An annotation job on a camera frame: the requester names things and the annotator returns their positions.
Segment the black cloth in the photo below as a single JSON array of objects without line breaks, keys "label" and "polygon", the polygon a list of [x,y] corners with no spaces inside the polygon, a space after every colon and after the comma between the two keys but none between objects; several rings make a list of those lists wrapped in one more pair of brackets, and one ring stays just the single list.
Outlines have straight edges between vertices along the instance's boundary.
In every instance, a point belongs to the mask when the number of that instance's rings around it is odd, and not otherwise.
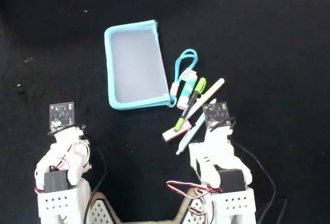
[{"label": "black cloth", "polygon": [[[104,31],[155,19],[169,85],[181,52],[195,69],[226,80],[215,94],[236,117],[233,138],[252,151],[277,186],[265,223],[329,223],[330,0],[3,0],[0,2],[0,198],[3,223],[36,223],[34,169],[54,140],[48,105],[75,102],[76,123],[106,156],[104,192],[123,221],[172,219],[182,197],[167,180],[198,180],[189,151],[161,133],[181,111],[109,106]],[[196,135],[203,139],[205,128]],[[236,148],[253,174],[257,208],[272,188],[256,162]],[[93,188],[102,164],[93,149]]]}]

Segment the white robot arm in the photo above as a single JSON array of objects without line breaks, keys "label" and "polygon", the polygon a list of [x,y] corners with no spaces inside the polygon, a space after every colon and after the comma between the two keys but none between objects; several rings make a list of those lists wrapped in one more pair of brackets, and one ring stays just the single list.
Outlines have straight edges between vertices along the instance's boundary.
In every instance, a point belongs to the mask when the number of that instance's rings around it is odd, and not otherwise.
[{"label": "white robot arm", "polygon": [[90,143],[83,128],[74,125],[73,103],[49,109],[49,134],[56,142],[35,169],[41,224],[82,224],[91,194],[89,183],[81,177],[91,169]]},{"label": "white robot arm", "polygon": [[228,138],[233,125],[227,105],[225,102],[206,105],[203,110],[207,124],[205,140],[189,145],[190,165],[202,185],[221,189],[203,197],[206,219],[214,224],[255,224],[254,192],[248,187],[252,175],[234,155]]}]

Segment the green highlighter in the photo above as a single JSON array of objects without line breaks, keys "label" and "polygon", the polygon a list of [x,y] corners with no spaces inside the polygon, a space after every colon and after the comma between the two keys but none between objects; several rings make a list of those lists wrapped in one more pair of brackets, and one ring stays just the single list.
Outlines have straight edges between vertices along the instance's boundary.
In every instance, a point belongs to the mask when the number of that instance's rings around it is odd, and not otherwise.
[{"label": "green highlighter", "polygon": [[181,117],[179,118],[179,120],[176,122],[176,125],[174,127],[174,131],[178,132],[181,129],[182,124],[184,123],[184,121],[186,120],[186,116],[188,114],[188,112],[190,111],[191,107],[194,105],[194,103],[196,102],[196,99],[198,98],[199,95],[201,95],[205,89],[206,86],[206,78],[200,78],[200,80],[198,81],[188,103],[186,108],[184,109],[184,111],[182,112]]}]

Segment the light blue pencil case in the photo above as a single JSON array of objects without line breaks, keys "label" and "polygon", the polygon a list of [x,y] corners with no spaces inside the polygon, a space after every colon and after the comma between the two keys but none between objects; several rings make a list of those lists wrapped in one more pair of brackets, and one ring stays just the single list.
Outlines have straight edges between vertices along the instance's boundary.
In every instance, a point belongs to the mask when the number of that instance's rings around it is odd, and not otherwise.
[{"label": "light blue pencil case", "polygon": [[170,95],[154,20],[104,33],[109,103],[115,109],[167,105]]}]

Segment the pink eraser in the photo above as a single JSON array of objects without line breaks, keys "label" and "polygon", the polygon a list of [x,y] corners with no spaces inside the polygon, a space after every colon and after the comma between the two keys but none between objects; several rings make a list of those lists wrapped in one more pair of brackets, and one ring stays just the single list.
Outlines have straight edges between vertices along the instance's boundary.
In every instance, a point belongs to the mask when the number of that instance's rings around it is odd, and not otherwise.
[{"label": "pink eraser", "polygon": [[191,124],[188,120],[186,120],[182,126],[181,129],[178,132],[174,131],[174,127],[171,128],[170,130],[167,130],[166,132],[163,133],[163,138],[165,142],[168,142],[172,140],[174,137],[179,136],[180,134],[183,134],[184,132],[188,131],[191,129]]}]

